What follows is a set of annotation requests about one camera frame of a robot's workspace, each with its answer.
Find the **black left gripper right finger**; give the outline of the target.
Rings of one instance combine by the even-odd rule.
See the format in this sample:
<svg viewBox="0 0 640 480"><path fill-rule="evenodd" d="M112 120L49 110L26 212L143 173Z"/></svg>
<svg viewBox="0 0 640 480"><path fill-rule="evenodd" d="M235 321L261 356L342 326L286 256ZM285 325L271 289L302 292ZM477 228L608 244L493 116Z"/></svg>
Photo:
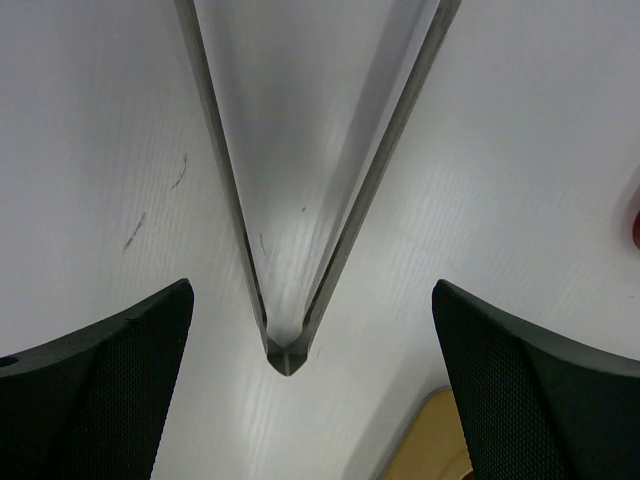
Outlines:
<svg viewBox="0 0 640 480"><path fill-rule="evenodd" d="M638 478L638 361L445 280L432 314L476 478Z"/></svg>

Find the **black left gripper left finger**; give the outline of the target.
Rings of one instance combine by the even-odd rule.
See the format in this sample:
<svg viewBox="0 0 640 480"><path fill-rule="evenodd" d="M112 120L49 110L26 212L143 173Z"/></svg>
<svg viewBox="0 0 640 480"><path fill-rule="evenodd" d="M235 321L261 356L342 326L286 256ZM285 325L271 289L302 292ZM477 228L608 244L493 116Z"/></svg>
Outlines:
<svg viewBox="0 0 640 480"><path fill-rule="evenodd" d="M4 479L148 479L188 337L181 279L1 360Z"/></svg>

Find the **metal tongs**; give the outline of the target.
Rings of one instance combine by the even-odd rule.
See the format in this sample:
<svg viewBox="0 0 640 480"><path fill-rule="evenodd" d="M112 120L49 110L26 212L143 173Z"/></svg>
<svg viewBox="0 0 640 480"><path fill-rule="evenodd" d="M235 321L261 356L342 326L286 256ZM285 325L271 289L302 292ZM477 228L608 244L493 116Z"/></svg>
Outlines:
<svg viewBox="0 0 640 480"><path fill-rule="evenodd" d="M175 5L261 343L306 362L456 1Z"/></svg>

